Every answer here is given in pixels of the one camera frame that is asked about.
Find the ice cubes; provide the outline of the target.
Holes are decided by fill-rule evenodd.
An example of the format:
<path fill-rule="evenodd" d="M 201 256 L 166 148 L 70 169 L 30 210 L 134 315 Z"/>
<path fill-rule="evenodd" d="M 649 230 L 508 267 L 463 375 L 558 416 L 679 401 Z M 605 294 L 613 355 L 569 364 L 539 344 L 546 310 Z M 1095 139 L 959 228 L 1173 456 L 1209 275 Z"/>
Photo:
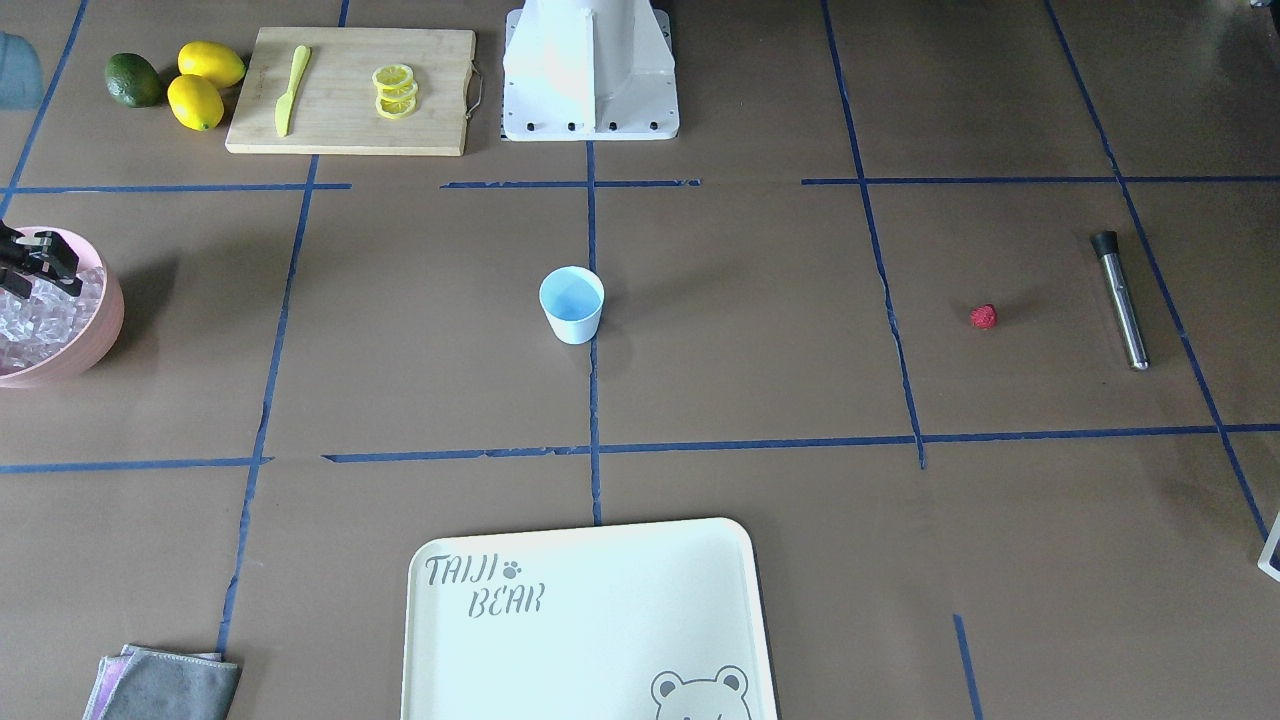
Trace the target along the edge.
<path fill-rule="evenodd" d="M 99 310 L 105 290 L 101 266 L 78 273 L 78 299 L 35 281 L 29 299 L 1 292 L 1 373 L 22 372 L 67 347 Z"/>

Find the red strawberry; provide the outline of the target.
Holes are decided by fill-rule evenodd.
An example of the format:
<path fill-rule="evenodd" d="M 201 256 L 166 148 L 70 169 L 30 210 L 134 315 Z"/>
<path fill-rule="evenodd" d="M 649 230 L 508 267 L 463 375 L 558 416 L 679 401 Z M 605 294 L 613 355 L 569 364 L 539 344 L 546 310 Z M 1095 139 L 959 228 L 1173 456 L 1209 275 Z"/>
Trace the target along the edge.
<path fill-rule="evenodd" d="M 970 310 L 969 320 L 974 328 L 989 331 L 998 324 L 998 311 L 995 305 L 984 304 Z"/>

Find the steel muddler black tip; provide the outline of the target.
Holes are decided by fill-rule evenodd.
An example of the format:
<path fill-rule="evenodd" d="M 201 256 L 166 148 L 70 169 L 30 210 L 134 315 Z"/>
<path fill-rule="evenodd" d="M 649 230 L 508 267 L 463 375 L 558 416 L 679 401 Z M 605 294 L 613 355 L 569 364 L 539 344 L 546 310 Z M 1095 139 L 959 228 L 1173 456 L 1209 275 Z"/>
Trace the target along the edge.
<path fill-rule="evenodd" d="M 1149 369 L 1149 356 L 1120 258 L 1117 233 L 1115 231 L 1094 233 L 1091 236 L 1091 246 L 1102 268 L 1128 365 L 1135 372 L 1146 372 Z"/>

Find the light blue plastic cup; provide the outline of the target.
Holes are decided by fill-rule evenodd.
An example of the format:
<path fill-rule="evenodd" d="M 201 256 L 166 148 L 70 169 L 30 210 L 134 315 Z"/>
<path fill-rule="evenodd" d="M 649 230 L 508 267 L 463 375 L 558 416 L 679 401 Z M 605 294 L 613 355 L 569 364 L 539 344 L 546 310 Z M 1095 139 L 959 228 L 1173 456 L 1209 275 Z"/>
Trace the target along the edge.
<path fill-rule="evenodd" d="M 582 266 L 557 268 L 541 281 L 538 299 L 557 340 L 585 345 L 595 337 L 605 301 L 595 273 Z"/>

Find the pink bowl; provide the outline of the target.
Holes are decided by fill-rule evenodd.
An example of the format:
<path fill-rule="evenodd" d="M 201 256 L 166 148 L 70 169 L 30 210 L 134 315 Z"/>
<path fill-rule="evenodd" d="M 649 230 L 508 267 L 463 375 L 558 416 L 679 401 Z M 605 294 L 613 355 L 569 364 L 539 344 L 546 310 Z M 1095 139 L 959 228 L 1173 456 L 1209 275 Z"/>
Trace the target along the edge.
<path fill-rule="evenodd" d="M 3 227 L 3 388 L 79 375 L 108 354 L 123 319 L 120 283 L 88 240 Z"/>

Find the green avocado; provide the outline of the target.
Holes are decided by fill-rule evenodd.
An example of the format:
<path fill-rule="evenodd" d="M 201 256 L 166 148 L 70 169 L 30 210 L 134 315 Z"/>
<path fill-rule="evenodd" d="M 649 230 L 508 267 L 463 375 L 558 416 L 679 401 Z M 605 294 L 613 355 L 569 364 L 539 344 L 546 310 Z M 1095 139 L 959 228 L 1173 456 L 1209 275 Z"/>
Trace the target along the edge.
<path fill-rule="evenodd" d="M 104 82 L 110 97 L 124 108 L 152 108 L 164 97 L 154 65 L 134 53 L 116 53 L 108 59 Z"/>

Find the yellow lemon near board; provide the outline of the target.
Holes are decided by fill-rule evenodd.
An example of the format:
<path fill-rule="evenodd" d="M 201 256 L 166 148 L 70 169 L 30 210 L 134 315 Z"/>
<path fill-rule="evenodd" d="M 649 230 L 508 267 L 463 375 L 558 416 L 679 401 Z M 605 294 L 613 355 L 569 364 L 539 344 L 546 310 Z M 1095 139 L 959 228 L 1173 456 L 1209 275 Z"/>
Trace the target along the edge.
<path fill-rule="evenodd" d="M 225 104 L 215 85 L 202 76 L 180 74 L 170 82 L 166 99 L 178 122 L 192 131 L 216 128 L 224 117 Z"/>

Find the yellow lemon far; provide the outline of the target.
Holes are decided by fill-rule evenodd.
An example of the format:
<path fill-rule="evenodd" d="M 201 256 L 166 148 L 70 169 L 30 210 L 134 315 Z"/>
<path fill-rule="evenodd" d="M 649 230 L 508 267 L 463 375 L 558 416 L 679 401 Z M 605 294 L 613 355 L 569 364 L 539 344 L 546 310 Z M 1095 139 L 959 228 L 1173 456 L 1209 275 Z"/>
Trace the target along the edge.
<path fill-rule="evenodd" d="M 214 41 L 187 42 L 178 53 L 177 60 L 183 76 L 202 77 L 218 90 L 238 85 L 247 70 L 244 60 L 236 50 Z"/>

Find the yellow plastic knife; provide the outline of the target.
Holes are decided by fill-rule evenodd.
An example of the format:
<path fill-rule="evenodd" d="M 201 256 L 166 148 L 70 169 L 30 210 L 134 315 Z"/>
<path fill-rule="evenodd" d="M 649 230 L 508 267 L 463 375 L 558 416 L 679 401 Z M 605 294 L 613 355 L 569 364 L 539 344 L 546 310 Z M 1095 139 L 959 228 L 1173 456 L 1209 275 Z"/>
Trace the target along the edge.
<path fill-rule="evenodd" d="M 292 53 L 285 87 L 278 96 L 274 108 L 274 128 L 279 138 L 287 137 L 291 132 L 291 118 L 294 109 L 296 96 L 305 77 L 311 54 L 311 47 L 305 45 L 296 46 Z"/>

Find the wooden cutting board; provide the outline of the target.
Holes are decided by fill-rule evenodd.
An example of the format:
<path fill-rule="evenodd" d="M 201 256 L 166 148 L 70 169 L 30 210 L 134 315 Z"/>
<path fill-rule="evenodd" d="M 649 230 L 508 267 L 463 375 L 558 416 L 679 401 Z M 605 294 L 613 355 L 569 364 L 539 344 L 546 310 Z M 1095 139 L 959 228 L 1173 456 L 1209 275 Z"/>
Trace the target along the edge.
<path fill-rule="evenodd" d="M 291 132 L 279 138 L 274 108 L 296 46 L 312 54 L 296 96 Z M 229 152 L 457 158 L 467 135 L 471 29 L 262 27 L 225 137 Z M 407 64 L 416 110 L 388 120 L 375 111 L 372 73 Z"/>

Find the lemon slices stack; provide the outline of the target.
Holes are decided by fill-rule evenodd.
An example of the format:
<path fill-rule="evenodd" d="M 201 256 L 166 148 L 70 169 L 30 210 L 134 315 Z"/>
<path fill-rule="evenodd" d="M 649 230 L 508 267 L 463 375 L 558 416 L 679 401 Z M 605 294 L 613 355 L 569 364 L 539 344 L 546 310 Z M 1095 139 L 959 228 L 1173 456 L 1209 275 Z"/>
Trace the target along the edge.
<path fill-rule="evenodd" d="M 398 120 L 417 108 L 419 83 L 413 68 L 407 64 L 385 64 L 372 73 L 375 111 L 388 120 Z"/>

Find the grey folded cloth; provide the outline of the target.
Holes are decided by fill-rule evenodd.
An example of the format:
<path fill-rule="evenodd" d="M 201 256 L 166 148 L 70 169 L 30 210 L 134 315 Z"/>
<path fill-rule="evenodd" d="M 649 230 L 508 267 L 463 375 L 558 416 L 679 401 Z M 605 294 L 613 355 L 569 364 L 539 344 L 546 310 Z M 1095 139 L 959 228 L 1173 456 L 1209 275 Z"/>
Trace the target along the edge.
<path fill-rule="evenodd" d="M 83 719 L 225 719 L 241 666 L 221 653 L 127 644 L 100 660 Z"/>

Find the cream bear tray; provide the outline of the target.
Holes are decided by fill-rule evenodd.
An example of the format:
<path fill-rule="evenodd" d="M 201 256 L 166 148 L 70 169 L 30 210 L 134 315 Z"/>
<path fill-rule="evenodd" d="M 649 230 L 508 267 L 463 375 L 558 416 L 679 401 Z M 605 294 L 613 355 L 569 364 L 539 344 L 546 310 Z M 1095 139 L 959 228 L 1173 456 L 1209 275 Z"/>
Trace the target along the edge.
<path fill-rule="evenodd" d="M 727 518 L 434 539 L 403 719 L 777 719 L 753 541 Z"/>

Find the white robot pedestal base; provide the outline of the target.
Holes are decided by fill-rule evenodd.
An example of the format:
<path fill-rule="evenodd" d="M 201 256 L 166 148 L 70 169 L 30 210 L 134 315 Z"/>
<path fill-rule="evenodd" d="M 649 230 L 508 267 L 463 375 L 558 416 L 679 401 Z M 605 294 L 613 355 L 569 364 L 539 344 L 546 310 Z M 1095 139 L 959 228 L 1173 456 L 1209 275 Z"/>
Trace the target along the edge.
<path fill-rule="evenodd" d="M 506 17 L 502 65 L 508 141 L 678 135 L 669 14 L 649 1 L 526 1 Z"/>

